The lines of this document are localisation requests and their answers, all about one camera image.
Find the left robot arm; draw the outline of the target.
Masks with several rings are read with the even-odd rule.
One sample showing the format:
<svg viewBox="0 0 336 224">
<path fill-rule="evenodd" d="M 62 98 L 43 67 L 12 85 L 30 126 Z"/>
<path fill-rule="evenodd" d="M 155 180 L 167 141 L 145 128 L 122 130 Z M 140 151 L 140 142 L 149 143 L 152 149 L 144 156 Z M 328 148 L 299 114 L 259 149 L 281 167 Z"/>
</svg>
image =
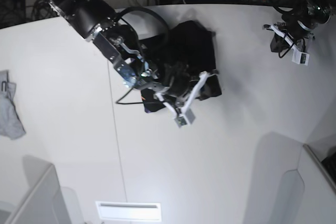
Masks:
<svg viewBox="0 0 336 224">
<path fill-rule="evenodd" d="M 280 58 L 289 50 L 300 45 L 307 50 L 306 40 L 313 36 L 313 30 L 329 21 L 332 15 L 331 0 L 267 0 L 281 14 L 281 22 L 274 26 L 281 34 L 274 33 L 270 44 L 271 52 Z"/>
</svg>

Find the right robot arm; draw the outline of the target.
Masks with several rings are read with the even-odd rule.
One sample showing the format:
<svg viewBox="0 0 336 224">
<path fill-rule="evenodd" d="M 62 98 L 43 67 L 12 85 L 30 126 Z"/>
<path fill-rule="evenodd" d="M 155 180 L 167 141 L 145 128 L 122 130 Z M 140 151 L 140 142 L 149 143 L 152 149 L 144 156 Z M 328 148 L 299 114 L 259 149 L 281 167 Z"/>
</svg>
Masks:
<svg viewBox="0 0 336 224">
<path fill-rule="evenodd" d="M 216 69 L 214 34 L 195 20 L 170 27 L 141 6 L 115 11 L 104 0 L 48 0 L 51 8 L 92 42 L 149 109 L 176 105 L 193 94 L 203 101 L 222 94 Z M 127 14 L 150 15 L 162 25 L 158 35 L 140 39 Z"/>
</svg>

